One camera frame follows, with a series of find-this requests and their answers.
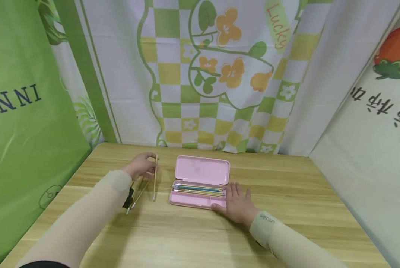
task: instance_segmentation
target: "green banner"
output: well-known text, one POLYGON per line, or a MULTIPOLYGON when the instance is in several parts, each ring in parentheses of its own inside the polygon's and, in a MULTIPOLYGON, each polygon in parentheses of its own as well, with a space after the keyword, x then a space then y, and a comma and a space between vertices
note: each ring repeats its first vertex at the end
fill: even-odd
POLYGON ((0 262, 88 153, 36 3, 0 0, 0 262))
POLYGON ((274 47, 283 54, 292 36, 291 25, 281 0, 266 0, 264 11, 274 47))

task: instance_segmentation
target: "wooden table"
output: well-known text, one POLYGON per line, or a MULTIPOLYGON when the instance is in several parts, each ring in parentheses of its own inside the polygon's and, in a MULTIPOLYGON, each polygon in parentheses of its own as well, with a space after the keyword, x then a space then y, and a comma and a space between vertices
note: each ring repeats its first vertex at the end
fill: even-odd
POLYGON ((100 144, 76 171, 1 268, 13 268, 54 221, 109 170, 138 153, 158 152, 158 195, 152 184, 128 216, 124 209, 87 251, 82 267, 283 267, 239 226, 213 211, 171 205, 175 161, 181 154, 231 163, 230 181, 250 187, 254 204, 338 257, 349 267, 389 267, 373 243, 307 157, 100 144))

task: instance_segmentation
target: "pencil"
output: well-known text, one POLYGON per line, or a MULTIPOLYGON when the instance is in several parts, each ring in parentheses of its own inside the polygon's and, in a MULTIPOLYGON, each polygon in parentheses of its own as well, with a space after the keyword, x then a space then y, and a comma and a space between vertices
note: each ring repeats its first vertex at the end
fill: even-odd
POLYGON ((225 195, 216 195, 216 194, 209 194, 209 193, 203 193, 203 192, 191 192, 189 190, 173 189, 173 191, 175 191, 175 192, 183 192, 184 194, 204 195, 206 197, 222 197, 222 198, 225 197, 225 195))

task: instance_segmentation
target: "arm sleeve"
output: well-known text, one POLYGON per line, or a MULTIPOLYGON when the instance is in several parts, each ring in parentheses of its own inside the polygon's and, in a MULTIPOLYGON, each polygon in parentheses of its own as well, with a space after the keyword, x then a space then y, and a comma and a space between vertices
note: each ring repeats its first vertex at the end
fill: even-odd
POLYGON ((92 242, 124 205, 130 186, 129 174, 110 171, 56 220, 16 267, 42 260, 79 267, 92 242))
POLYGON ((253 238, 288 268, 345 268, 340 260, 267 212, 259 212, 249 230, 253 238))

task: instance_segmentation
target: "left hand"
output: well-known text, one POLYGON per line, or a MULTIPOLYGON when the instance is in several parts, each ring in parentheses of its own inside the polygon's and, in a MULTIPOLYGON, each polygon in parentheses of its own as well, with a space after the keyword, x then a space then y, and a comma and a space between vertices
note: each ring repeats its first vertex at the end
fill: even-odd
POLYGON ((157 155, 151 152, 141 153, 133 158, 129 164, 121 167, 120 169, 129 174, 132 180, 136 180, 139 176, 153 179, 154 175, 147 173, 150 172, 154 174, 156 169, 155 161, 148 160, 150 157, 156 158, 157 155))

